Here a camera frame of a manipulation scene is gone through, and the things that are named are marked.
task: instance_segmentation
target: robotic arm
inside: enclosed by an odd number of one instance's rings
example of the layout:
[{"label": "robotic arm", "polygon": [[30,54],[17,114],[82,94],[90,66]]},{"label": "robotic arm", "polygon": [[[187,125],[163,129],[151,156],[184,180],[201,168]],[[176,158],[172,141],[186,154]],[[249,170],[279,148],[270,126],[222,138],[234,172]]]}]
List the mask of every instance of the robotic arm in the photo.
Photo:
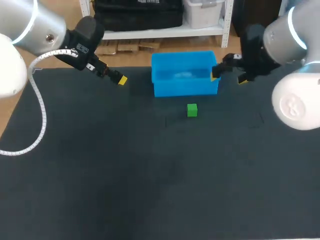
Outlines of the robotic arm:
[{"label": "robotic arm", "polygon": [[38,0],[0,0],[0,48],[3,54],[0,59],[0,99],[19,92],[27,81],[26,66],[15,47],[35,56],[71,49],[77,57],[56,57],[80,71],[87,68],[99,77],[109,76],[119,83],[124,76],[110,70],[95,55],[104,33],[104,27],[90,16],[82,18],[74,30],[69,30],[62,17]]},{"label": "robotic arm", "polygon": [[304,0],[266,29],[249,27],[241,37],[241,54],[228,54],[212,68],[219,78],[233,67],[244,73],[238,81],[254,81],[280,65],[301,61],[302,68],[284,77],[274,88],[272,104],[285,124],[297,130],[320,127],[320,12],[319,0]]}]

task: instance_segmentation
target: dark gray table mat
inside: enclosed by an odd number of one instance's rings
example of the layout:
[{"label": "dark gray table mat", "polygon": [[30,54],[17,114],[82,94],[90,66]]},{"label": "dark gray table mat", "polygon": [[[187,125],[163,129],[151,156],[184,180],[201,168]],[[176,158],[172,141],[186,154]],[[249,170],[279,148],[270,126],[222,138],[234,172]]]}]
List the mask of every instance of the dark gray table mat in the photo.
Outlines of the dark gray table mat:
[{"label": "dark gray table mat", "polygon": [[[36,71],[43,141],[0,156],[1,240],[248,240],[320,237],[320,131],[281,123],[272,89],[294,66],[217,96],[154,98],[151,69],[117,87],[74,69]],[[187,104],[198,117],[186,118]],[[37,138],[28,84],[0,140]]]}]

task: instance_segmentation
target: shelving unit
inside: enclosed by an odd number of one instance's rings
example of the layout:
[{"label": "shelving unit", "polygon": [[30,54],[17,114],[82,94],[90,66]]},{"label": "shelving unit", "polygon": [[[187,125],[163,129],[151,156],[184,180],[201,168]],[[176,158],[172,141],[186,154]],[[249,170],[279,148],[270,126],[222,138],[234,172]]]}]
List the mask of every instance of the shelving unit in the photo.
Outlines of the shelving unit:
[{"label": "shelving unit", "polygon": [[[90,16],[90,0],[79,0],[82,15]],[[104,34],[104,40],[120,40],[120,39],[156,39],[156,38],[178,38],[178,37],[195,37],[195,36],[217,36],[222,35],[221,47],[226,48],[228,46],[229,32],[232,11],[234,6],[234,0],[225,1],[225,14],[224,19],[219,20],[217,26],[192,29],[189,24],[184,21],[182,26],[144,30],[144,31],[106,31]]]}]

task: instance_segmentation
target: blue plastic bin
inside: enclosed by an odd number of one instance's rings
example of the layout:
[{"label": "blue plastic bin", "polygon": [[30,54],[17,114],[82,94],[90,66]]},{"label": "blue plastic bin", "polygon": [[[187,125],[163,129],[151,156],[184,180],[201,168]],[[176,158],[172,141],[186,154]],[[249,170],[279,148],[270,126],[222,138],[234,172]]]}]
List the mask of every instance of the blue plastic bin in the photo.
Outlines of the blue plastic bin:
[{"label": "blue plastic bin", "polygon": [[154,96],[216,95],[220,78],[211,78],[215,65],[217,61],[213,51],[153,54]]}]

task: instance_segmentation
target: green cube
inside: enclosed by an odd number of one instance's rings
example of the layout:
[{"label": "green cube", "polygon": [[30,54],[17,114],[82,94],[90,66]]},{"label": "green cube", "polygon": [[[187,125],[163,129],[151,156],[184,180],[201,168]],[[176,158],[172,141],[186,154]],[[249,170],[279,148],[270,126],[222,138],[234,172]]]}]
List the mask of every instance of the green cube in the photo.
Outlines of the green cube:
[{"label": "green cube", "polygon": [[198,116],[198,107],[197,104],[193,103],[193,104],[188,104],[187,105],[187,116],[188,118],[192,118],[192,117],[197,117]]}]

